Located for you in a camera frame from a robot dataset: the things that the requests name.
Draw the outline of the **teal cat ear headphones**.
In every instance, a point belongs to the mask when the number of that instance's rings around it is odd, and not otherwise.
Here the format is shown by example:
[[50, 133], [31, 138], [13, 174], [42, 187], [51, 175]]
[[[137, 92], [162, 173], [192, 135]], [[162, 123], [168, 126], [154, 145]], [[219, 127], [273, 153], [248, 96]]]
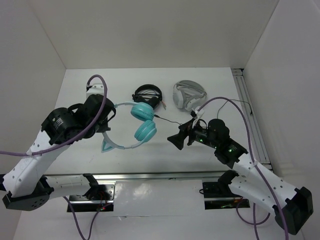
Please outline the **teal cat ear headphones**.
[[144, 102], [125, 101], [115, 104], [114, 108], [117, 109], [120, 106], [132, 106], [130, 114], [134, 118], [142, 121], [142, 125], [134, 134], [134, 138], [138, 141], [138, 143], [130, 146], [118, 145], [109, 138], [107, 132], [105, 131], [102, 133], [102, 153], [106, 153], [114, 149], [128, 150], [138, 148], [142, 144], [150, 141], [157, 133], [156, 123], [154, 122], [155, 112], [149, 104]]

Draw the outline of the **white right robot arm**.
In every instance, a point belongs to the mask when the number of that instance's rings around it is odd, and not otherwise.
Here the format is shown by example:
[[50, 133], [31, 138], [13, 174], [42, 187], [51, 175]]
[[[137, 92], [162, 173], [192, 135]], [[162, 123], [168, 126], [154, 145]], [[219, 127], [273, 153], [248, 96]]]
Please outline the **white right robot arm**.
[[223, 196], [242, 196], [274, 216], [288, 234], [296, 235], [313, 214], [312, 193], [297, 188], [275, 175], [230, 137], [221, 119], [212, 119], [206, 127], [192, 120], [179, 126], [179, 132], [167, 140], [179, 150], [197, 142], [214, 149], [215, 157], [230, 169], [220, 178], [218, 190]]

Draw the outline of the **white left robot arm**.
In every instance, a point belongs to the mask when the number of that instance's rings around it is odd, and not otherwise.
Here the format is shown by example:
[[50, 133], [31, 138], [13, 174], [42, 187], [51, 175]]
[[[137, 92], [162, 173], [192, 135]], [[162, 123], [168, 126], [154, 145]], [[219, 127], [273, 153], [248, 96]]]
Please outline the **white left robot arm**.
[[0, 176], [0, 189], [6, 192], [2, 199], [5, 207], [33, 211], [50, 199], [78, 195], [92, 200], [105, 191], [91, 173], [49, 177], [45, 172], [70, 147], [68, 141], [75, 142], [75, 136], [95, 117], [97, 121], [80, 138], [89, 139], [108, 131], [108, 115], [115, 111], [112, 101], [100, 94], [90, 95], [84, 103], [54, 109], [43, 121], [27, 153], [10, 172]]

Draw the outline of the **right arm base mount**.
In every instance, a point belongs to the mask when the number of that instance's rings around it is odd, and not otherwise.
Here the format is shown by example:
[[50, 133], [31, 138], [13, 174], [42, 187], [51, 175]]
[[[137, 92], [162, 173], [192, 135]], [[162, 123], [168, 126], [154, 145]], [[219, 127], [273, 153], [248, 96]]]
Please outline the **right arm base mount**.
[[231, 180], [238, 176], [233, 170], [228, 170], [216, 181], [203, 182], [199, 193], [204, 197], [204, 208], [206, 210], [249, 208], [249, 201], [232, 193], [229, 188]]

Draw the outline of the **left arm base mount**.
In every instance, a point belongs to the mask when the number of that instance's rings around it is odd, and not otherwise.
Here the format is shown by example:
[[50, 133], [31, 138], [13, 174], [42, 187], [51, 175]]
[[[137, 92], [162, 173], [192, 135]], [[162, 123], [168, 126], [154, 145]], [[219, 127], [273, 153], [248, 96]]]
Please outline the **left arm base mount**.
[[96, 179], [92, 174], [85, 173], [91, 187], [84, 195], [70, 195], [68, 197], [75, 212], [113, 212], [116, 181]]

